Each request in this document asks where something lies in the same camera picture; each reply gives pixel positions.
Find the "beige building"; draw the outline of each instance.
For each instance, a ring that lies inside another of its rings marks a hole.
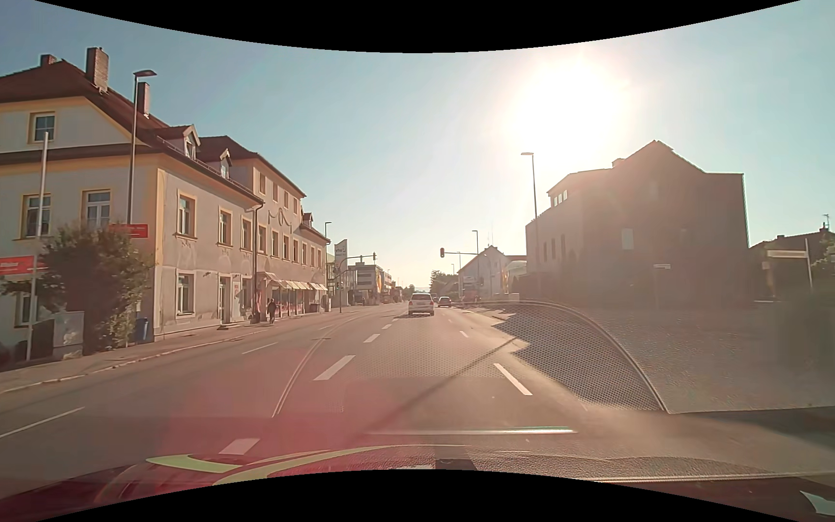
[[[126,220],[134,107],[107,78],[100,48],[88,49],[84,71],[44,55],[0,77],[0,279],[29,277],[39,212],[45,236],[72,222]],[[165,124],[149,113],[145,84],[140,92],[132,223],[145,226],[135,245],[157,262],[139,312],[153,338],[248,319],[254,256],[258,302],[273,296],[283,313],[311,310],[305,304],[325,292],[329,241],[303,211],[304,193],[227,136]],[[29,310],[28,296],[0,294],[1,341],[24,338]]]

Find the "sky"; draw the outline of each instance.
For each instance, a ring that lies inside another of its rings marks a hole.
[[[524,226],[564,175],[653,139],[707,172],[744,173],[750,244],[835,231],[835,2],[567,45],[380,54],[249,43],[0,0],[0,75],[53,54],[109,84],[154,69],[151,112],[260,152],[320,230],[402,285],[457,256],[526,254]],[[462,256],[463,264],[470,256]]]

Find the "dark building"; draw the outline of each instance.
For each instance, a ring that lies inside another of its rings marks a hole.
[[[527,273],[574,305],[750,301],[743,174],[707,173],[652,141],[572,173],[527,225]]]

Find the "curb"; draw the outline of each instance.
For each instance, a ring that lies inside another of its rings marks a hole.
[[[142,357],[140,359],[134,359],[132,361],[122,362],[120,364],[115,364],[113,366],[109,366],[109,367],[106,367],[106,368],[100,368],[98,370],[95,370],[94,372],[87,372],[85,374],[77,374],[77,375],[69,375],[67,377],[57,377],[56,379],[47,379],[46,381],[40,381],[40,382],[37,382],[37,383],[30,383],[29,385],[15,386],[14,388],[8,388],[6,390],[0,391],[0,396],[5,395],[7,393],[16,392],[16,391],[20,391],[20,390],[23,390],[23,389],[31,388],[31,387],[34,387],[34,386],[51,385],[51,384],[54,384],[54,383],[62,383],[62,382],[65,382],[65,381],[71,381],[73,379],[79,379],[80,377],[86,377],[87,375],[99,374],[99,373],[105,372],[107,370],[114,370],[116,368],[121,368],[122,366],[127,366],[127,365],[133,364],[135,362],[142,362],[142,361],[147,361],[147,360],[150,360],[150,359],[156,359],[157,357],[162,357],[162,356],[165,356],[165,355],[174,354],[176,352],[181,352],[183,350],[189,350],[189,349],[192,349],[192,348],[208,347],[210,345],[217,345],[219,343],[226,343],[228,341],[236,341],[238,339],[242,339],[243,337],[247,337],[247,336],[250,336],[250,335],[253,335],[253,334],[259,334],[261,332],[265,332],[265,330],[261,330],[259,332],[248,332],[248,333],[245,333],[243,335],[238,335],[238,336],[235,336],[235,337],[228,337],[227,339],[221,339],[221,340],[218,340],[218,341],[211,341],[209,343],[202,343],[200,345],[192,345],[191,347],[175,348],[175,349],[172,349],[172,350],[167,350],[165,352],[160,352],[158,354],[153,354],[153,355],[150,355],[150,356]]]

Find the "door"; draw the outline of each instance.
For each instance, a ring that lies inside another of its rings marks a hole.
[[[231,278],[218,279],[218,314],[222,324],[231,321]]]

